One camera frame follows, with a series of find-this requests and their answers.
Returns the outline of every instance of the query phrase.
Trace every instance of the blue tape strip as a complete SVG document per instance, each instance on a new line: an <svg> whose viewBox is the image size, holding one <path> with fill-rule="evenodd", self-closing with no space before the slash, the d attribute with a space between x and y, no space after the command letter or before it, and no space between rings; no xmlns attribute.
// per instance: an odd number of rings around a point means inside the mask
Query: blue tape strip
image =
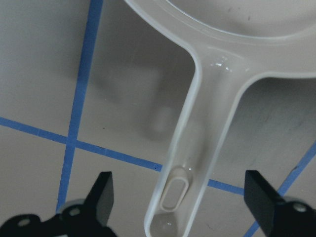
<svg viewBox="0 0 316 237"><path fill-rule="evenodd" d="M222 183L222 182L219 182L219 181L215 181L215 180L212 180L212 179L210 179L208 181L207 185L210 186L210 187L216 188L216 189L221 189L221 190L226 191L226 192L230 192L230 193L233 193L233 194L238 194L238 195L242 195L243 196L243 188L236 187L234 185L225 184L225 183Z"/></svg>
<svg viewBox="0 0 316 237"><path fill-rule="evenodd" d="M144 168L152 169L158 172L160 172L162 168L161 164L158 164L149 160L129 156L129 155L116 152L113 150L109 150L106 148L98 147L86 142L77 141L77 148L80 148L85 151L93 152L99 155L107 156L113 159L121 160L130 164L135 164Z"/></svg>
<svg viewBox="0 0 316 237"><path fill-rule="evenodd" d="M103 0L91 0L81 51L78 78L66 142L64 163L59 185L56 210L66 201L71 168L73 164L85 93L91 69L93 51L100 22Z"/></svg>
<svg viewBox="0 0 316 237"><path fill-rule="evenodd" d="M0 117L0 125L10 127L21 132L26 132L28 134L32 134L38 137L46 138L48 140L52 140L62 144L65 144L67 139L65 136L45 131L36 127L28 126L20 122L12 121L2 117Z"/></svg>
<svg viewBox="0 0 316 237"><path fill-rule="evenodd" d="M316 156L316 142L309 148L309 150L305 153L303 158L297 164L297 166L289 173L287 178L281 184L278 189L278 193L281 196L284 196L288 189L292 186L294 181L298 178L298 176L303 172L306 166L311 162L311 160ZM259 228L259 225L256 224L257 222L253 223L249 230L246 232L244 237L251 237Z"/></svg>

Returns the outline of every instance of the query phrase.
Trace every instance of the oval hole in handle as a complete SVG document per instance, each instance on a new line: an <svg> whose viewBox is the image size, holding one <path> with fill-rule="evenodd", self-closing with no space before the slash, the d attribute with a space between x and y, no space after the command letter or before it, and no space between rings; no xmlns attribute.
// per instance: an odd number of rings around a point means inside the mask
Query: oval hole in handle
<svg viewBox="0 0 316 237"><path fill-rule="evenodd" d="M163 191L160 207L167 212L175 211L189 188L189 181L184 177L170 179Z"/></svg>

